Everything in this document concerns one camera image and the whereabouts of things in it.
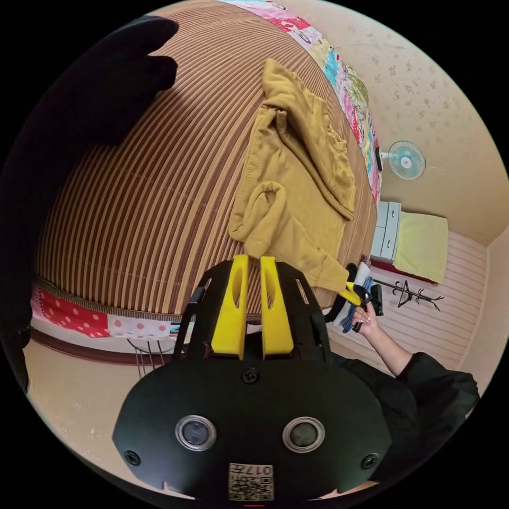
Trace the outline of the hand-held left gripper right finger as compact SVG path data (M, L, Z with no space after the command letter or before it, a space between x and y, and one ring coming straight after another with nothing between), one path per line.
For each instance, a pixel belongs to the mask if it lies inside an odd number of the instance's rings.
M287 356L294 343L275 258L261 257L260 278L263 357Z

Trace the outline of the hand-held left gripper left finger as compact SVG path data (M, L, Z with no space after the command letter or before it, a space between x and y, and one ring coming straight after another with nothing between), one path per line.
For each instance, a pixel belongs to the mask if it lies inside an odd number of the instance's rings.
M246 333L249 258L236 255L230 265L211 348L215 355L242 358Z

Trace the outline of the person's right hand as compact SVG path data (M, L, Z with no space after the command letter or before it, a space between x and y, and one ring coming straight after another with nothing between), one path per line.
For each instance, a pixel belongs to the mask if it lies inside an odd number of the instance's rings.
M380 331L375 308L371 302L355 308L353 315L353 330L371 341Z

